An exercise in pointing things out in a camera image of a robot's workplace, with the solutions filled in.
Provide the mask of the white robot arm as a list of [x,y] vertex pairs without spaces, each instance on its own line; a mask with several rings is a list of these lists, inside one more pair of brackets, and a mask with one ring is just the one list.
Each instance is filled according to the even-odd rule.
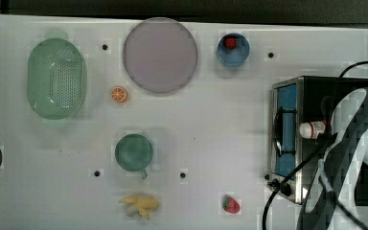
[[368,230],[357,212],[355,187],[368,165],[368,88],[345,96],[331,117],[334,141],[317,161],[297,230]]

